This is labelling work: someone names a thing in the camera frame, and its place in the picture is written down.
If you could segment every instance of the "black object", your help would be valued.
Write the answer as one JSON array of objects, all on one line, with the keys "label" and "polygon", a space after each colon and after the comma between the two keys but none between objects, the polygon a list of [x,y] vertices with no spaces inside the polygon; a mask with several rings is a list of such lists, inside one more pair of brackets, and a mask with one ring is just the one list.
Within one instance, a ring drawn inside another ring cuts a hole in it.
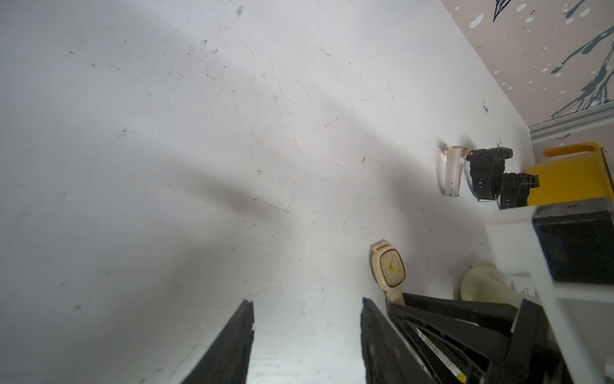
[{"label": "black object", "polygon": [[431,383],[386,317],[367,298],[362,299],[360,329],[367,384]]},{"label": "black object", "polygon": [[504,173],[499,209],[527,206],[531,188],[539,187],[539,177],[528,173]]},{"label": "black object", "polygon": [[[543,308],[527,300],[521,304],[511,333],[506,328],[516,314],[511,305],[455,302],[409,294],[403,294],[403,298],[407,306],[391,304],[390,319],[425,361],[432,376],[428,382],[408,383],[458,382],[447,367],[433,360],[438,358],[418,337],[416,329],[437,341],[434,343],[438,347],[446,347],[440,349],[467,376],[467,384],[479,383],[482,378],[484,383],[541,383],[544,375],[554,372],[562,361],[560,353],[546,339],[548,322]],[[498,330],[485,324],[496,324]]]},{"label": "black object", "polygon": [[182,384],[245,384],[253,323],[254,304],[243,300]]},{"label": "black object", "polygon": [[480,200],[497,199],[501,191],[505,159],[511,159],[513,154],[511,149],[504,147],[469,152],[467,161],[475,197]]},{"label": "black object", "polygon": [[533,226],[552,279],[614,284],[613,218],[607,197],[539,206]]}]

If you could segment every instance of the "white paint splatter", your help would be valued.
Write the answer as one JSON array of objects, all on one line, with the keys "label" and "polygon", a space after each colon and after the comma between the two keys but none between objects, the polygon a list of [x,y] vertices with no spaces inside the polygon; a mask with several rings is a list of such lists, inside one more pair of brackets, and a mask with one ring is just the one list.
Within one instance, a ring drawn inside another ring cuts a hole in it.
[{"label": "white paint splatter", "polygon": [[482,19],[484,18],[484,14],[479,14],[474,21],[472,21],[471,23],[469,23],[469,28],[475,28],[478,26],[478,24],[480,24],[482,22]]}]

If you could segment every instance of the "black watch strap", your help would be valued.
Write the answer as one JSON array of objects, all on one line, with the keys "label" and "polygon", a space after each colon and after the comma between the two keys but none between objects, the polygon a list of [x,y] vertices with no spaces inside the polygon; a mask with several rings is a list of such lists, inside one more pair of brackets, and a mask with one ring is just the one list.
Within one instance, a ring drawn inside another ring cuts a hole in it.
[{"label": "black watch strap", "polygon": [[469,152],[467,161],[475,197],[480,200],[497,199],[501,192],[505,159],[512,156],[513,151],[504,147]]},{"label": "black watch strap", "polygon": [[532,188],[539,187],[539,177],[528,173],[504,173],[499,209],[527,206]]}]

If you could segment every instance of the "square watch face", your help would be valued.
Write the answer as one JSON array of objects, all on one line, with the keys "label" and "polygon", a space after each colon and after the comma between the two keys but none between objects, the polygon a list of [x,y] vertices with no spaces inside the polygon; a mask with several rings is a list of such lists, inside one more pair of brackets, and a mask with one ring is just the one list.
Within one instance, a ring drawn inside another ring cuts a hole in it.
[{"label": "square watch face", "polygon": [[396,249],[384,252],[379,258],[379,266],[382,268],[388,286],[397,286],[405,279],[405,267]]}]

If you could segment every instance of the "gray paint drip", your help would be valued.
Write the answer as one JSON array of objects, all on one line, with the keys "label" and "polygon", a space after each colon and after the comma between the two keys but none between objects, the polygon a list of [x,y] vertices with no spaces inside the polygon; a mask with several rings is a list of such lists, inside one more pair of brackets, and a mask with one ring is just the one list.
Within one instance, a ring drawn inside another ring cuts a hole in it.
[{"label": "gray paint drip", "polygon": [[595,78],[589,81],[589,83],[582,88],[582,94],[580,96],[575,98],[573,101],[571,101],[569,104],[567,104],[560,110],[553,113],[553,119],[559,117],[564,112],[571,111],[574,106],[577,107],[571,112],[588,109],[590,107],[598,106],[604,103],[608,103],[610,101],[608,99],[608,83],[610,82],[612,75],[614,75],[614,70],[611,71],[609,75],[607,75],[608,70],[606,69],[606,67],[608,66],[608,63],[612,58],[613,54],[614,42],[612,43],[612,49],[610,49],[610,52],[605,57],[604,63],[602,64],[599,72],[595,75]]},{"label": "gray paint drip", "polygon": [[578,10],[578,7],[580,7],[582,5],[583,2],[585,2],[586,0],[580,0],[580,2],[578,4],[575,5],[575,7],[571,8],[566,14],[565,14],[565,18],[570,18],[573,13],[575,11]]},{"label": "gray paint drip", "polygon": [[563,68],[563,66],[565,65],[566,62],[569,61],[569,59],[571,59],[572,57],[574,57],[575,55],[578,54],[578,52],[582,51],[583,55],[586,55],[587,53],[589,53],[590,51],[593,50],[593,48],[595,48],[595,46],[603,39],[605,39],[606,37],[608,37],[609,35],[611,35],[614,32],[614,25],[609,27],[607,30],[601,32],[600,34],[597,35],[597,37],[595,37],[593,40],[587,42],[585,45],[581,46],[580,48],[576,49],[575,51],[572,52],[571,55],[569,55],[565,60],[563,60],[563,62],[561,64],[559,64],[556,68],[554,68],[554,70],[552,72],[550,72],[550,74],[555,74],[558,71],[561,70],[561,68]]},{"label": "gray paint drip", "polygon": [[501,13],[501,11],[510,3],[511,0],[496,0],[495,2],[495,15],[492,18],[494,22],[497,19],[497,16]]}]

